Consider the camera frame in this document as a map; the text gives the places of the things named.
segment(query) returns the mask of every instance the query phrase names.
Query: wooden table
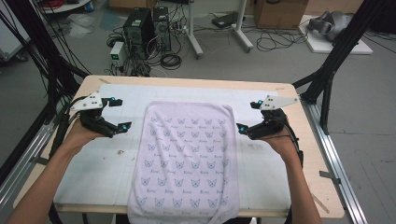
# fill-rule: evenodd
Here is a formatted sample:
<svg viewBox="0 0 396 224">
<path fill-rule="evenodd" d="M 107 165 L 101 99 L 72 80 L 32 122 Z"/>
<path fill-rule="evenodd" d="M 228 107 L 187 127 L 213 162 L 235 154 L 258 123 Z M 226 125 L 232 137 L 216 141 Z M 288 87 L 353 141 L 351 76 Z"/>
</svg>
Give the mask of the wooden table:
<svg viewBox="0 0 396 224">
<path fill-rule="evenodd" d="M 89 76 L 83 81 L 79 88 L 76 98 L 79 96 L 89 95 L 90 93 L 100 89 L 103 84 L 122 84 L 122 85 L 136 85 L 136 86 L 157 86 L 161 88 L 202 88 L 202 90 L 225 90 L 225 91 L 275 91 L 279 96 L 298 98 L 296 90 L 290 84 L 284 83 L 259 83 L 259 82 L 241 82 L 241 81 L 223 81 L 223 80 L 201 80 L 201 79 L 176 79 L 176 78 L 155 78 L 155 77 L 108 77 L 108 76 Z M 250 102 L 241 102 L 246 104 L 247 110 L 252 110 L 249 107 Z M 294 105 L 289 105 L 283 108 L 288 115 L 289 122 L 293 130 L 296 132 L 297 137 L 300 138 L 299 144 L 301 150 L 304 151 L 304 174 L 311 190 L 314 201 L 317 205 L 321 217 L 339 218 L 344 216 L 344 209 L 340 203 L 340 199 L 329 178 L 319 176 L 319 171 L 327 172 L 328 169 L 322 158 L 319 150 L 318 143 L 311 130 L 308 119 L 304 113 L 303 107 L 298 102 Z M 259 111 L 256 111 L 257 118 L 261 117 Z M 49 147 L 46 147 L 42 153 L 43 158 L 47 158 L 50 152 L 51 142 Z M 44 166 L 36 164 L 33 172 L 30 174 L 25 183 L 22 191 L 20 192 L 14 206 L 18 203 L 26 190 L 30 188 L 33 182 L 37 179 L 39 174 L 43 171 Z M 242 183 L 243 188 L 248 188 L 247 183 Z M 262 194 L 267 192 L 266 189 L 262 190 Z M 240 195 L 240 217 L 283 217 L 287 214 L 289 205 L 285 204 L 283 209 L 271 209 L 269 207 L 259 207 L 257 205 L 250 207 Z M 63 204 L 56 203 L 57 209 L 60 212 L 96 212 L 96 213 L 117 213 L 126 214 L 127 206 L 123 204 Z"/>
</svg>

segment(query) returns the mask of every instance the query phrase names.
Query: desk leg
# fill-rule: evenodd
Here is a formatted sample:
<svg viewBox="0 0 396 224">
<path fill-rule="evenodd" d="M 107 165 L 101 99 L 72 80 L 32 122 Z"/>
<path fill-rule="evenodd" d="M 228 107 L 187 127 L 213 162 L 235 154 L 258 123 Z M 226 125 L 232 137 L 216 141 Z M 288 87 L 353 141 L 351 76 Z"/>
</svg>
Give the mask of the desk leg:
<svg viewBox="0 0 396 224">
<path fill-rule="evenodd" d="M 189 29 L 187 30 L 187 36 L 189 37 L 190 43 L 192 44 L 192 47 L 195 50 L 195 54 L 197 56 L 197 59 L 200 59 L 201 56 L 204 54 L 204 52 L 201 49 L 201 46 L 199 46 L 197 39 L 194 36 L 194 17 L 192 13 L 192 8 L 193 8 L 193 0 L 190 1 L 189 3 Z"/>
<path fill-rule="evenodd" d="M 238 19 L 236 21 L 236 24 L 233 24 L 233 30 L 235 31 L 236 35 L 239 37 L 239 39 L 242 40 L 242 42 L 245 44 L 247 47 L 247 53 L 250 52 L 251 49 L 253 49 L 253 45 L 250 43 L 248 38 L 245 36 L 245 34 L 241 30 L 242 26 L 242 21 L 244 19 L 244 14 L 245 14 L 245 7 L 247 5 L 247 0 L 241 0 L 239 3 L 239 11 L 238 11 Z"/>
</svg>

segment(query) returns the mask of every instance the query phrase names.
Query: floor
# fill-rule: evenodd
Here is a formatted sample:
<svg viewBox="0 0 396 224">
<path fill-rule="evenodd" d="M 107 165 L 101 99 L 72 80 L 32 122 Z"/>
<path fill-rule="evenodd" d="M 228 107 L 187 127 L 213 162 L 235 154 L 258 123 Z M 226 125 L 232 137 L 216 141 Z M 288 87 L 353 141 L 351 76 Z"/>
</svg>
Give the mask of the floor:
<svg viewBox="0 0 396 224">
<path fill-rule="evenodd" d="M 107 8 L 104 0 L 98 1 L 94 12 L 94 31 L 82 38 L 66 36 L 71 50 L 89 68 L 92 74 L 108 75 L 111 64 L 106 45 L 111 33 L 104 18 L 122 25 L 125 16 Z M 73 13 L 85 13 L 77 9 Z M 67 17 L 60 14 L 60 19 Z M 211 15 L 199 18 L 196 24 L 212 27 Z M 247 17 L 246 24 L 253 24 Z M 244 29 L 247 38 L 256 47 L 262 32 Z M 327 54 L 312 53 L 306 43 L 294 44 L 287 49 L 269 52 L 253 49 L 250 53 L 241 47 L 230 30 L 222 32 L 199 31 L 195 33 L 204 56 L 196 60 L 188 38 L 179 39 L 182 65 L 177 70 L 156 66 L 154 77 L 222 79 L 258 82 L 292 83 L 320 68 Z M 376 42 L 396 50 L 396 42 L 371 37 Z M 362 39 L 373 51 L 372 55 L 349 55 L 338 70 L 332 87 L 329 131 L 346 169 L 349 181 L 357 195 L 369 223 L 396 222 L 396 119 L 393 111 L 394 83 L 396 83 L 395 52 Z M 261 42 L 271 47 L 270 42 Z M 178 43 L 173 41 L 174 48 Z M 306 87 L 297 91 L 304 92 Z M 1 115 L 0 163 L 3 164 L 12 149 L 46 103 L 43 82 L 34 63 L 11 61 L 0 67 Z M 7 205 L 2 211 L 5 218 L 11 211 Z M 61 214 L 64 223 L 82 223 L 80 214 Z M 89 214 L 91 223 L 111 223 L 111 215 Z M 283 218 L 265 218 L 262 223 L 283 223 Z M 324 223 L 350 223 L 348 217 L 325 219 Z"/>
</svg>

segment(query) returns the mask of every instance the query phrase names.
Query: towel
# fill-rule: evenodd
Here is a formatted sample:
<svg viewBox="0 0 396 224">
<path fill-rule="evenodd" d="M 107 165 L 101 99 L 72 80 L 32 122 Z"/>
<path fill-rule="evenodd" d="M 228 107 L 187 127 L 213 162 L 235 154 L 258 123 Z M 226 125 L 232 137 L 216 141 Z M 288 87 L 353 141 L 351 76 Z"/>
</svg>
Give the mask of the towel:
<svg viewBox="0 0 396 224">
<path fill-rule="evenodd" d="M 131 223 L 223 223 L 239 211 L 233 110 L 148 105 L 128 201 Z"/>
</svg>

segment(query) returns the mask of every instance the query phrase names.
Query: white board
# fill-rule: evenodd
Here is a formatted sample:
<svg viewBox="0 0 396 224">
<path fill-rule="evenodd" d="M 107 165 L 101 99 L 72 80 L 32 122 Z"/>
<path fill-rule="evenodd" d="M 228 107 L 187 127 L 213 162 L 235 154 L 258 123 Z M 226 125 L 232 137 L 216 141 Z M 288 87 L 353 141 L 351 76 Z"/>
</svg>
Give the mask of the white board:
<svg viewBox="0 0 396 224">
<path fill-rule="evenodd" d="M 152 101 L 208 102 L 230 105 L 235 122 L 248 126 L 262 122 L 250 102 L 264 99 L 269 91 L 231 89 L 103 85 L 102 97 L 123 100 L 106 107 L 103 117 L 114 124 L 131 121 L 128 133 L 97 138 L 72 160 L 54 201 L 61 204 L 125 205 L 132 186 L 135 158 L 147 105 Z M 236 134 L 240 207 L 284 212 L 290 206 L 286 169 L 280 157 L 263 141 Z"/>
<path fill-rule="evenodd" d="M 330 53 L 332 51 L 332 42 L 328 41 L 323 35 L 319 34 L 318 31 L 309 31 L 306 26 L 309 20 L 317 16 L 307 16 L 304 15 L 301 22 L 299 30 L 302 34 L 308 34 L 308 39 L 306 41 L 309 48 L 314 53 Z M 350 52 L 351 54 L 372 54 L 373 51 L 362 41 L 359 40 L 359 44 L 353 48 Z"/>
</svg>

